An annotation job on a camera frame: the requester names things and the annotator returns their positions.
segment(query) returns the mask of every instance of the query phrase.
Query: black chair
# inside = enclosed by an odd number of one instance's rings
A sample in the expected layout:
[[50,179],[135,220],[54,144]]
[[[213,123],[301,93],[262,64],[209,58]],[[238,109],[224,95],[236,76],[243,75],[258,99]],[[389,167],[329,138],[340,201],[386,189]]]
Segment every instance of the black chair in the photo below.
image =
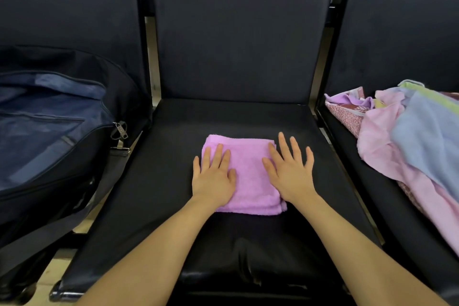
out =
[[[154,0],[163,99],[51,299],[74,301],[191,197],[191,163],[209,134],[294,135],[315,152],[317,191],[379,241],[307,106],[330,0]],[[353,301],[308,222],[215,213],[171,304],[263,298]]]
[[[108,58],[123,67],[142,94],[150,96],[145,23],[139,0],[0,0],[0,47],[29,45],[72,48]],[[140,133],[144,121],[130,122],[130,134]],[[95,167],[99,177],[101,167]],[[86,205],[97,181],[75,184],[67,193],[53,194],[29,208],[20,220],[0,227],[0,247],[44,224]],[[0,278],[0,302],[25,303],[35,283],[63,242],[57,242]]]
[[[363,86],[370,95],[403,79],[459,91],[458,19],[459,0],[347,0],[321,94]],[[384,249],[459,305],[456,254],[395,181],[360,159],[355,137],[331,115],[323,97],[317,113],[386,240]]]

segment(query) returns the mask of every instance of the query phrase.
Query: navy blue bag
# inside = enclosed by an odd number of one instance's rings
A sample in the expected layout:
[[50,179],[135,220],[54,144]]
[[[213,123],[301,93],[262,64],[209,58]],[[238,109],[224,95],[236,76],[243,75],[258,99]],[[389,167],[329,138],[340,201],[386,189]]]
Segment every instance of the navy blue bag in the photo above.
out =
[[138,134],[151,106],[132,78],[102,57],[0,47],[0,228],[54,194],[99,182],[83,210],[4,245],[0,276],[70,232],[108,193],[129,155],[129,122]]

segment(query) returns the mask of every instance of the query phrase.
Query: left hand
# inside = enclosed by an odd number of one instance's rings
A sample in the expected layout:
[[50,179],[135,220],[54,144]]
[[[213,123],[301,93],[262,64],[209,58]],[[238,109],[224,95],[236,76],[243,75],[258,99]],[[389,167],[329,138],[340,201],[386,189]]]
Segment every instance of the left hand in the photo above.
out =
[[227,150],[222,158],[223,145],[219,144],[210,165],[210,147],[204,151],[202,169],[199,157],[193,160],[193,198],[209,203],[214,210],[226,205],[236,190],[236,170],[228,172],[231,152]]

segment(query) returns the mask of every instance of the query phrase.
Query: zipper pull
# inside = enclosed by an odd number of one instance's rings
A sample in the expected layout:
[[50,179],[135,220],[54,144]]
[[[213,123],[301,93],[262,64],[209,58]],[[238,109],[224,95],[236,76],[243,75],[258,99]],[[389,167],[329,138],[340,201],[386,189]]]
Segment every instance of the zipper pull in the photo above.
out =
[[115,138],[114,137],[114,134],[115,134],[115,131],[112,132],[112,139],[127,139],[128,138],[128,134],[126,132],[126,130],[128,129],[128,126],[126,125],[126,123],[124,121],[120,121],[120,122],[114,122],[115,124],[115,127],[116,129],[118,130],[119,132],[119,138]]

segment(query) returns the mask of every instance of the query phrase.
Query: seat back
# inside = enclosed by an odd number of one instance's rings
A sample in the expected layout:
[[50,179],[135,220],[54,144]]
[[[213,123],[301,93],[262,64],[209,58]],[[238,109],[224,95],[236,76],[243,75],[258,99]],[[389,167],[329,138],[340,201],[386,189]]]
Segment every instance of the seat back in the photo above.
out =
[[325,93],[404,79],[459,91],[459,0],[347,0]]
[[330,0],[155,0],[163,98],[306,103]]
[[112,60],[150,92],[138,0],[0,0],[0,46],[71,48]]

